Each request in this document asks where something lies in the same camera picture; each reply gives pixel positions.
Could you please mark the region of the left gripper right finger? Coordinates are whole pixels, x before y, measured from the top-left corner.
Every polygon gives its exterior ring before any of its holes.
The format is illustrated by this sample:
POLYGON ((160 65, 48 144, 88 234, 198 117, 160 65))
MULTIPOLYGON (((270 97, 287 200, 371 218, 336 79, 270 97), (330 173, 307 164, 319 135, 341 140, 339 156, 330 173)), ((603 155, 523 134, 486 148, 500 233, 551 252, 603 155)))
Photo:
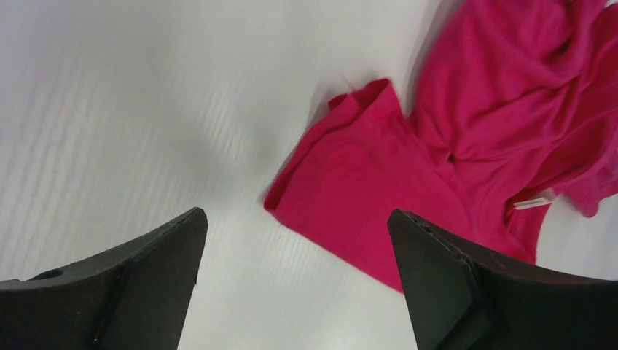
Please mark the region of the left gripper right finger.
POLYGON ((388 231, 419 349, 615 349, 617 283, 531 265, 395 210, 388 231))

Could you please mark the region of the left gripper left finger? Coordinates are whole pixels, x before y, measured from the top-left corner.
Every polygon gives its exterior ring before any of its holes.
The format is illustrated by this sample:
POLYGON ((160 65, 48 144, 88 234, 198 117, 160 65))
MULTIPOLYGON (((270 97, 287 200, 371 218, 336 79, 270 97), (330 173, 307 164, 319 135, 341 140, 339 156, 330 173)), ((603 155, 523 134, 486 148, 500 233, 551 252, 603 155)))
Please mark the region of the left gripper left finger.
POLYGON ((206 243, 193 208, 99 254, 1 283, 3 349, 176 349, 206 243))

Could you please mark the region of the magenta t shirt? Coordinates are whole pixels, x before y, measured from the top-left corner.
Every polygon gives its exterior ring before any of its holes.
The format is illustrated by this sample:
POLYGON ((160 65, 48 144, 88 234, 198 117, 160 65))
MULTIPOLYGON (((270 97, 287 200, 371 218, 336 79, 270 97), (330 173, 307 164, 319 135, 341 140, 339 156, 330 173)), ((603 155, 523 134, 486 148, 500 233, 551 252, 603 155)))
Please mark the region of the magenta t shirt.
POLYGON ((264 208, 401 291, 393 210, 535 263, 548 191, 586 217, 617 194, 616 4, 465 1, 411 114, 389 79, 333 98, 264 208))

